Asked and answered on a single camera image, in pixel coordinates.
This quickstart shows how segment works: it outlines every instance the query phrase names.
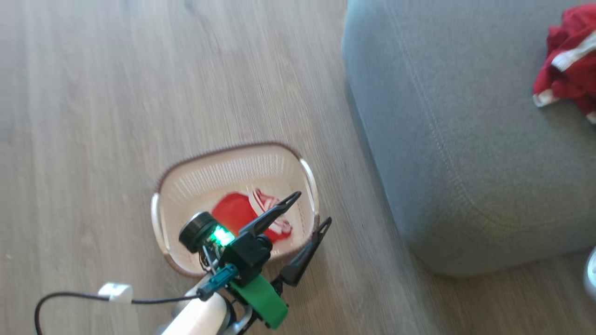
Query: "sofa cushion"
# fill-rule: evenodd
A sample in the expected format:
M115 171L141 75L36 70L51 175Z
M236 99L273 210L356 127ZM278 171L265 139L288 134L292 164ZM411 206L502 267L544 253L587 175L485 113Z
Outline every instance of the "sofa cushion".
M572 0L350 0L343 55L396 225L473 275L596 244L596 127L537 109L548 26Z

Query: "green bracket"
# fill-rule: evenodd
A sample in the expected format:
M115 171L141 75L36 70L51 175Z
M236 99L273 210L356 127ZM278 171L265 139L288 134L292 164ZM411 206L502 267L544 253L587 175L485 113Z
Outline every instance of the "green bracket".
M277 329L284 321L288 314L288 306L262 275L258 275L244 287L237 286L233 281L230 282L230 285L252 306L271 329Z

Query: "basket handle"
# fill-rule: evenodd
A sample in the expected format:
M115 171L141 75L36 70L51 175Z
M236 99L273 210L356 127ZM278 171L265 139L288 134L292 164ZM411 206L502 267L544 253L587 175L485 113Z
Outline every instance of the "basket handle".
M308 195L311 198L311 203L313 205L315 217L318 217L319 216L319 192L316 188L315 176L312 174L311 167L308 165L306 160L300 159L300 164L302 164L302 169L304 170L304 172L306 174L306 180L308 181L308 185L310 186Z
M151 223L153 224L153 233L155 234L155 240L159 246L159 250L165 256L170 255L166 246L166 240L163 238L162 223L159 215L159 193L153 194L151 198Z

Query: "red fabric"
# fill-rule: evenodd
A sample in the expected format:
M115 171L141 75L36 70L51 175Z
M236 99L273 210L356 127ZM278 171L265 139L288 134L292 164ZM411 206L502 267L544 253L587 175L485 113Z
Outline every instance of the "red fabric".
M547 59L534 83L535 97L551 89L554 102L572 99L585 115L596 111L596 51L585 54L563 71L553 60L563 52L577 48L596 32L596 4L585 4L565 11L561 26L549 28Z
M258 209L254 208L250 203L249 196L258 197L259 202L262 203L263 206L260 206ZM280 201L275 197L263 194L258 188L249 196L236 192L229 193L223 197L211 211L211 215L213 215L219 223L236 237L242 227L246 226L264 211L267 211ZM289 222L287 222L283 216L280 216L265 231L265 235L269 237L271 243L275 243L288 238L291 232L292 229Z

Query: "white plastic basket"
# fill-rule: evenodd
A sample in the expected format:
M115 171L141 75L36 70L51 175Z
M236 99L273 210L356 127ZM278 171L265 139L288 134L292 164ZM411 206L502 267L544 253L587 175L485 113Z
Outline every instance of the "white plastic basket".
M229 148L180 162L162 177L151 199L151 221L159 249L182 275L202 277L198 255L178 241L182 226L196 213L211 211L230 192L264 193L286 198L295 191L302 196L285 214L291 236L275 243L271 260L300 250L319 225L316 183L307 162L278 143Z

